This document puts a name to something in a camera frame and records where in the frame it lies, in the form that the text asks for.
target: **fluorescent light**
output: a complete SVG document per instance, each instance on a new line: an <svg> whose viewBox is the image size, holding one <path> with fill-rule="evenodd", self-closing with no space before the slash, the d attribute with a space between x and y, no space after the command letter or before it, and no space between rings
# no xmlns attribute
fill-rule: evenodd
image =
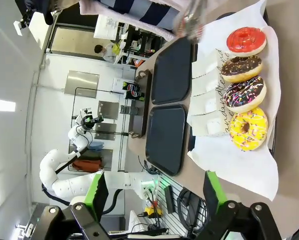
<svg viewBox="0 0 299 240"><path fill-rule="evenodd" d="M15 107L15 102L0 100L0 111L15 112Z"/></svg>

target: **metal plate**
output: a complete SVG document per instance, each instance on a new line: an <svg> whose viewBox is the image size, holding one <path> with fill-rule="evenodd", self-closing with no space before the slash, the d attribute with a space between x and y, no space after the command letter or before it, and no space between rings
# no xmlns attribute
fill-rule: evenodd
<svg viewBox="0 0 299 240"><path fill-rule="evenodd" d="M119 107L120 104L118 102L99 101L98 115L103 116L105 119L118 119Z"/></svg>
<svg viewBox="0 0 299 240"><path fill-rule="evenodd" d="M103 158L102 163L104 169L110 171L112 169L113 149L103 148L100 151L100 156Z"/></svg>
<svg viewBox="0 0 299 240"><path fill-rule="evenodd" d="M115 140L116 135L112 133L116 132L116 124L105 123L105 122L97 123L95 125L95 130L97 131L95 133L95 137L94 137L95 139L111 140L111 141Z"/></svg>
<svg viewBox="0 0 299 240"><path fill-rule="evenodd" d="M114 141L115 140L115 134L108 134L108 133L95 133L95 139L100 139L100 140L110 140Z"/></svg>
<svg viewBox="0 0 299 240"><path fill-rule="evenodd" d="M99 80L100 75L98 74L70 70L68 71L64 93L74 95L76 90L77 96L96 98Z"/></svg>

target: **black cable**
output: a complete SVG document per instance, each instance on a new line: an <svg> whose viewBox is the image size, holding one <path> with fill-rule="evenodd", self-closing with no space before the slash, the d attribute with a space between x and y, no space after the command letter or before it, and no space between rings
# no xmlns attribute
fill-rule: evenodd
<svg viewBox="0 0 299 240"><path fill-rule="evenodd" d="M82 126L82 125L78 125L78 126L75 128L75 130L76 130L76 132L77 132L78 135L81 135L82 137L84 137L84 138L87 140L87 146L89 146L89 143L90 143L89 139L88 139L86 136L84 136L84 135L82 135L82 134L80 134L80 133L78 132L78 127L80 127L80 126Z"/></svg>
<svg viewBox="0 0 299 240"><path fill-rule="evenodd" d="M79 153L80 155L83 155L86 151L88 150L87 147L85 147L83 150L81 150ZM71 160L69 160L67 163L65 163L63 166L61 166L60 168L58 168L55 173L59 174L61 171L63 171L67 166L71 165L72 163L75 162L75 160L78 159L78 156L74 156Z"/></svg>
<svg viewBox="0 0 299 240"><path fill-rule="evenodd" d="M70 205L70 202L68 201L65 201L57 196L53 196L52 194L49 193L49 191L46 189L46 187L44 186L44 184L42 183L41 184L41 190L46 194L46 196L48 196L50 199L53 199L61 204L64 204L66 206L69 206Z"/></svg>
<svg viewBox="0 0 299 240"><path fill-rule="evenodd" d="M110 213L111 211L113 211L113 209L114 209L115 206L116 206L116 202L117 202L117 199L118 199L118 195L119 195L119 193L120 193L122 190L123 190L123 189L117 189L117 190L115 191L114 196L113 196L113 202L111 203L111 206L110 206L107 210L103 211L102 215L108 214L108 213Z"/></svg>
<svg viewBox="0 0 299 240"><path fill-rule="evenodd" d="M158 210L156 209L156 206L155 206L154 202L150 198L148 198L147 200L149 200L150 203L153 205L154 213L155 213L156 227L158 227L160 229L161 228L161 223L160 223L160 218L159 218Z"/></svg>
<svg viewBox="0 0 299 240"><path fill-rule="evenodd" d="M142 170L141 170L141 171L143 172L143 170L145 169L145 166L143 166L143 165L141 164L140 156L138 156L138 162L139 162L139 164L143 167Z"/></svg>
<svg viewBox="0 0 299 240"><path fill-rule="evenodd" d="M177 214L178 214L180 223L184 226L184 228L186 228L186 229L188 230L188 232L187 232L188 235L190 234L190 231L192 231L192 229L193 229L192 233L194 233L194 234L198 234L198 233L200 233L200 232L203 230L203 228L204 228L205 225L207 224L207 222L208 222L208 220L209 220L209 212L208 212L207 208L205 208L205 212L206 212L206 214L205 214L205 215L202 215L202 216L205 217L205 220L202 221L202 226L201 226L201 227L199 227L199 228L194 228L194 226L193 226L191 223L188 223L188 222L184 219L184 215L183 215L183 213L182 213L182 206L181 206L181 203L183 203L183 204L184 204L184 207L187 209L187 207L186 207L187 205L185 204L185 202L184 202L184 200L183 200L183 199L185 198L185 195L186 195L187 193L191 194L192 192L189 191L189 190L186 189L186 188L183 188L183 190L180 191L179 196L177 197ZM200 198L200 200L201 200L203 206L206 207L206 202L205 202L205 200L202 199L202 198Z"/></svg>
<svg viewBox="0 0 299 240"><path fill-rule="evenodd" d="M144 160L144 168L151 175L159 174L158 170L155 167L154 167L155 168L154 170L150 169L149 164L146 160Z"/></svg>
<svg viewBox="0 0 299 240"><path fill-rule="evenodd" d="M133 232L133 229L136 227L136 226L138 226L138 225L146 225L146 226L148 226L148 224L146 224L146 223L138 223L138 224L135 224L132 228L131 228L131 233Z"/></svg>
<svg viewBox="0 0 299 240"><path fill-rule="evenodd" d="M160 218L159 218L159 213L158 213L158 210L154 204L154 196L153 196L153 193L152 193L152 190L149 188L148 191L150 192L151 194L151 198L153 199L153 201L151 201L150 198L148 198L148 200L150 201L150 203L153 205L153 208L154 208L154 212L155 212L155 217L156 217L156 225L157 227L160 229L161 228L161 223L160 223Z"/></svg>
<svg viewBox="0 0 299 240"><path fill-rule="evenodd" d="M84 123L84 121L83 121L83 117L82 117L82 111L80 111L80 118L81 118L81 120L82 120L82 122ZM92 142L93 142L93 135L92 135L92 133L91 133L91 131L89 130L89 128L86 126L86 124L84 123L84 125L85 125L85 127L87 128L87 131L89 132L89 134L90 134L90 136L91 136L91 141L90 141L90 143L89 143L89 140L88 140L88 138L87 137L85 137L86 139L87 139L87 147L89 147L91 144L92 144Z"/></svg>
<svg viewBox="0 0 299 240"><path fill-rule="evenodd" d="M188 230L187 230L186 237L189 238L189 239L193 239L193 232L194 232L194 227L193 227L193 225L190 225Z"/></svg>

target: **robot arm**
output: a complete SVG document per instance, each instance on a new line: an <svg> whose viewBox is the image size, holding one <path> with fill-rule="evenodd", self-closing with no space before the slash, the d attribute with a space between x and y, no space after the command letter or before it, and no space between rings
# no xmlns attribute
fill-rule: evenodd
<svg viewBox="0 0 299 240"><path fill-rule="evenodd" d="M92 112L88 109L81 109L81 114L75 119L74 126L68 132L68 138L76 145L77 149L69 154L60 152L58 149L51 150L40 163L39 177L48 191L54 191L55 195L61 199L83 196L89 190L96 174L102 174L103 171L86 174L78 177L60 180L57 176L57 168L71 161L75 157L79 158L92 142L92 136L89 130L95 123L100 123L103 118L93 118ZM157 176L147 172L104 172L106 185L109 189L133 189L141 199L147 199L149 196L148 189L155 192L155 182Z"/></svg>

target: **person's arm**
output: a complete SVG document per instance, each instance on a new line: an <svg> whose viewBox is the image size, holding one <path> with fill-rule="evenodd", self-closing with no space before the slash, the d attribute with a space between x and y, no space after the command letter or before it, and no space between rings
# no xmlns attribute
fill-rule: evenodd
<svg viewBox="0 0 299 240"><path fill-rule="evenodd" d="M115 56L103 56L103 59L109 63L114 63Z"/></svg>

